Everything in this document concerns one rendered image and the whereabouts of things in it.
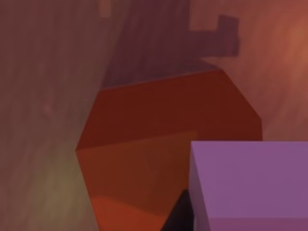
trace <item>black object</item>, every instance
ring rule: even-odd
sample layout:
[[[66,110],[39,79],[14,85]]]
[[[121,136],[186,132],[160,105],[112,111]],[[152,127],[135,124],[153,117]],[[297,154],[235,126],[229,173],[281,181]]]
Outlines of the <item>black object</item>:
[[[193,209],[188,190],[184,190],[161,231],[193,231]]]

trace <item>purple cube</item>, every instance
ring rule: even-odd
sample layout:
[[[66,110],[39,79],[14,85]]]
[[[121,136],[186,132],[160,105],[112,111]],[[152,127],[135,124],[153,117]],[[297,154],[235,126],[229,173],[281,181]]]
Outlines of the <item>purple cube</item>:
[[[308,231],[308,142],[193,141],[196,231]]]

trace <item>orange block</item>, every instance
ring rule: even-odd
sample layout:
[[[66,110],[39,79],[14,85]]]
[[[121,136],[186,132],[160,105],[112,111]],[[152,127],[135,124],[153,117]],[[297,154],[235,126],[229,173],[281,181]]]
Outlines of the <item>orange block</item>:
[[[188,187],[192,140],[262,140],[223,71],[102,90],[77,147],[100,229],[159,230]]]

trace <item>wooden surface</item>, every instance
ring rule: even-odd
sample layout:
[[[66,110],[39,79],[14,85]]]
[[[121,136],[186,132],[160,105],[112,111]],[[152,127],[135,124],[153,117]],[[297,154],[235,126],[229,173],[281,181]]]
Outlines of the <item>wooden surface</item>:
[[[0,2],[0,230],[97,230],[75,147],[129,5],[111,3],[101,19],[94,0]],[[207,61],[262,116],[264,138],[308,140],[308,2],[194,4],[193,30],[239,18],[238,57]]]

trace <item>purple block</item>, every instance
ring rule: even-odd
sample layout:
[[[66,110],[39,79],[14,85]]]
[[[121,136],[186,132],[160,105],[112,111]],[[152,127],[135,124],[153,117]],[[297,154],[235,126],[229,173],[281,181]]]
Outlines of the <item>purple block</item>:
[[[198,231],[308,231],[308,142],[193,141]]]

